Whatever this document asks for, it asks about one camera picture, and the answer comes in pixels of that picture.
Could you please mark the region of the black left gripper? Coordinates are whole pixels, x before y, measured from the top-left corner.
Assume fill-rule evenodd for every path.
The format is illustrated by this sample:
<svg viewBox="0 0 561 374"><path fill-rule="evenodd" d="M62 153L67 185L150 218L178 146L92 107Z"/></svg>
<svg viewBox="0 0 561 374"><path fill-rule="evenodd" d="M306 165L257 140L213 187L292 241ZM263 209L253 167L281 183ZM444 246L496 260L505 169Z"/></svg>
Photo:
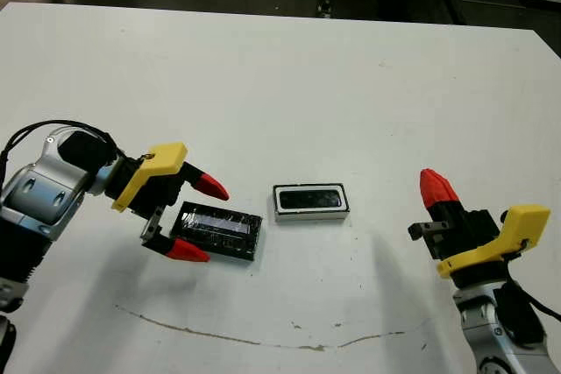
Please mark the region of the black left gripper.
<svg viewBox="0 0 561 374"><path fill-rule="evenodd" d="M140 234L142 245L173 260L197 263L209 262L209 255L179 238L161 234L160 219L166 207L173 206L186 181L194 190L222 201L230 196L224 186L203 170L184 162L176 174L150 177L139 189L128 209L144 218L146 224Z"/></svg>

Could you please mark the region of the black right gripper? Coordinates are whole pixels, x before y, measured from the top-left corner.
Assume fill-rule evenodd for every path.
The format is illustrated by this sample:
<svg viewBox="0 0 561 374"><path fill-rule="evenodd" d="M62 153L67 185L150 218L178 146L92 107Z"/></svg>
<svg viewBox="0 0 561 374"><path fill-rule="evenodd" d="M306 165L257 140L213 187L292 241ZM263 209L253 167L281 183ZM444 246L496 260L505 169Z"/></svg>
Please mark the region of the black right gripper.
<svg viewBox="0 0 561 374"><path fill-rule="evenodd" d="M431 222L408 227L413 241L423 239L430 255L443 261L494 240L500 230L487 210L465 211L451 183L436 171L420 173L420 191Z"/></svg>

